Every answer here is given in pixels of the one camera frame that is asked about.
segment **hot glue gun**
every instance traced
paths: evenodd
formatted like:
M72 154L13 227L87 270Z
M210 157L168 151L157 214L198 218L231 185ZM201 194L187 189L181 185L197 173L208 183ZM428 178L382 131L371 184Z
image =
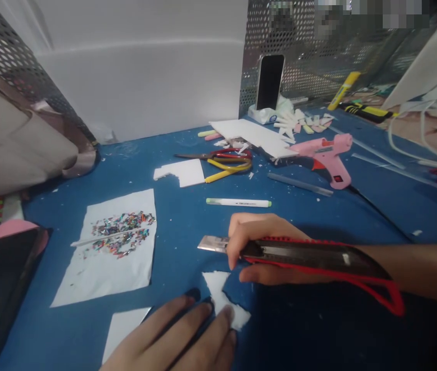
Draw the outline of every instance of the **hot glue gun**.
M332 177L330 185L334 189L344 189L351 184L351 177L344 167L339 154L351 149L352 135L336 135L333 141L315 139L291 146L289 149L303 157L313 158L313 169L327 169Z

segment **blue table surface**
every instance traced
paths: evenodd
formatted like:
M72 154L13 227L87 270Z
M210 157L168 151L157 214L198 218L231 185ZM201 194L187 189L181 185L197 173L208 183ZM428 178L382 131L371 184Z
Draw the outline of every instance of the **blue table surface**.
M323 114L325 110L309 110ZM345 112L333 113L334 126L404 163L407 170L432 179L415 160L392 151L386 133ZM211 184L179 188L167 176L153 181L156 167L175 162L175 153L205 153L212 143L196 135L203 128L160 135L100 148L101 161L88 175L54 179L32 189L24 205L28 220L53 229L7 344L1 370L95 370L102 363L112 315L162 305L190 288L202 298L209 291L201 275L228 271L226 257L198 250L205 234L224 236L234 212L276 213L313 238L349 244L399 244L405 239L365 202L348 191L323 197L267 178L272 171L330 188L309 167L276 168L254 155L255 173L233 175ZM331 140L334 132L311 136ZM406 151L429 158L418 145L396 138ZM353 145L341 155L352 183L403 230L422 230L415 239L437 243L437 189L378 168L351 153L374 158ZM217 169L203 163L205 176ZM58 308L50 308L69 265L88 205L153 188L157 237L150 286ZM207 197L267 199L269 209L207 205ZM345 283L265 287L239 283L230 275L225 292L251 313L239 333L234 369L426 369L437 345L437 302L405 294L406 316L390 314L372 297Z

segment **yellow marker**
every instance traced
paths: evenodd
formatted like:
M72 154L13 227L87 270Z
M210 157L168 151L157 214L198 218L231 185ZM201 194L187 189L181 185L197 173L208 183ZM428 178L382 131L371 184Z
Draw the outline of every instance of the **yellow marker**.
M342 98L344 98L344 95L346 95L346 91L352 87L352 84L356 82L360 75L361 72L351 72L349 74L349 76L346 78L346 81L344 81L341 88L333 98L332 103L330 103L330 105L327 107L329 111L333 111L337 108Z

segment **white marker pen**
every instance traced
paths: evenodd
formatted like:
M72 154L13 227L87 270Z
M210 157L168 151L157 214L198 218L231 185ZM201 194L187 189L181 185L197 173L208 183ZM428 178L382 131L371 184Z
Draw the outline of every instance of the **white marker pen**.
M266 200L240 200L232 198L207 198L209 205L224 205L224 206L251 206L251 207L270 207L272 201Z

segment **finger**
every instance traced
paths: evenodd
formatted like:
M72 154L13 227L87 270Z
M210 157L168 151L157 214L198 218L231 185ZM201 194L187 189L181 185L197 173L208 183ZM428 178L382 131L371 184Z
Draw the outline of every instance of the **finger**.
M191 349L177 362L175 371L208 370L215 362L232 323L233 311L226 306Z
M305 233L278 216L261 221L240 223L236 226L227 244L229 268L231 270L235 268L239 254L248 241L258 240L267 236L291 237L298 240L309 238Z
M133 355L143 353L167 326L167 324L182 310L194 304L194 299L179 296L169 301L152 314L145 322L133 330L117 347Z
M333 279L323 275L306 274L296 269L280 268L268 264L254 264L244 268L239 273L241 282L256 282L273 286L285 283L321 283L331 282Z
M232 368L234 361L234 352L236 350L237 334L234 330L229 331L225 338L222 347L218 351L215 360L215 371L229 371Z
M135 369L165 370L179 356L202 323L212 312L209 303L202 303L186 313L138 360Z
M275 214L252 214L252 213L235 213L230 217L229 237L234 234L236 227L241 223L257 222L266 220L272 217L278 217Z

